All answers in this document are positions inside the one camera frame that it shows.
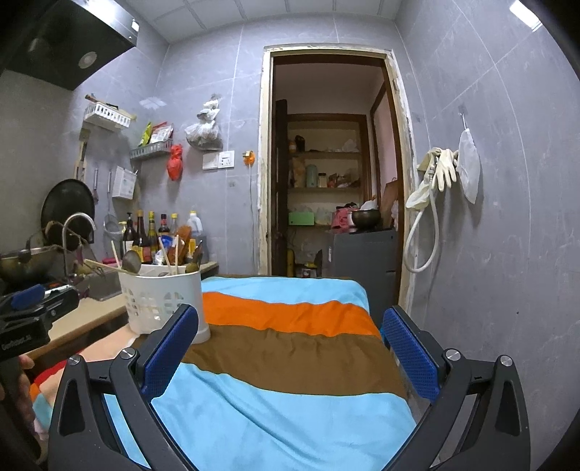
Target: faucet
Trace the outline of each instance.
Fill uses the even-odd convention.
[[[85,213],[75,213],[75,214],[71,214],[67,220],[64,222],[63,224],[63,261],[64,261],[64,276],[66,277],[67,281],[70,280],[71,276],[68,273],[68,267],[67,267],[67,229],[68,229],[68,225],[70,224],[70,222],[73,219],[76,218],[85,218],[88,222],[90,222],[91,227],[93,228],[93,231],[97,230],[97,227],[95,226],[95,221],[92,220],[92,218]]]

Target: white plastic storage basket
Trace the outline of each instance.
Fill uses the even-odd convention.
[[[117,166],[117,171],[115,171],[115,181],[113,183],[113,198],[132,200],[136,182],[136,173]]]
[[[109,131],[126,129],[131,124],[131,118],[102,103],[91,103],[88,105],[85,110],[84,121],[108,129]]]
[[[181,304],[189,304],[195,307],[199,318],[192,343],[205,342],[210,332],[204,316],[201,272],[186,274],[182,266],[177,275],[158,276],[168,270],[166,266],[144,265],[138,276],[119,273],[131,330],[150,334],[162,328]]]

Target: white hose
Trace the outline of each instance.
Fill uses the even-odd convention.
[[[433,245],[433,251],[431,252],[431,256],[428,258],[428,260],[425,262],[423,266],[419,268],[411,267],[411,264],[407,260],[409,256],[409,246],[411,245],[411,239],[413,239],[415,230],[419,226],[419,221],[421,220],[421,217],[423,216],[425,209],[427,209],[423,208],[421,209],[419,215],[415,218],[415,222],[413,222],[413,225],[411,226],[411,230],[409,231],[409,237],[407,237],[407,241],[405,242],[405,247],[403,249],[403,263],[405,264],[407,270],[409,270],[411,273],[421,273],[429,265],[431,265],[431,262],[433,261],[433,259],[435,258],[435,254],[437,253],[437,247],[439,246],[439,220],[437,217],[437,208],[435,207],[435,198],[433,197],[433,189],[431,188],[431,185],[429,185],[429,202],[431,204],[431,210],[433,211],[433,222],[435,224],[435,244]]]

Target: black bowl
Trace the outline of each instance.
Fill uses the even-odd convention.
[[[380,222],[378,209],[353,211],[353,223],[358,229],[373,229]]]

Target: countertop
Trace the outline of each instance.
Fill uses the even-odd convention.
[[[217,262],[204,263],[201,266],[201,273],[217,267]],[[78,308],[58,319],[52,325],[52,329],[48,333],[50,342],[28,352],[28,356],[34,360],[125,312],[125,295],[123,294],[106,301],[96,301],[90,298],[81,299]]]

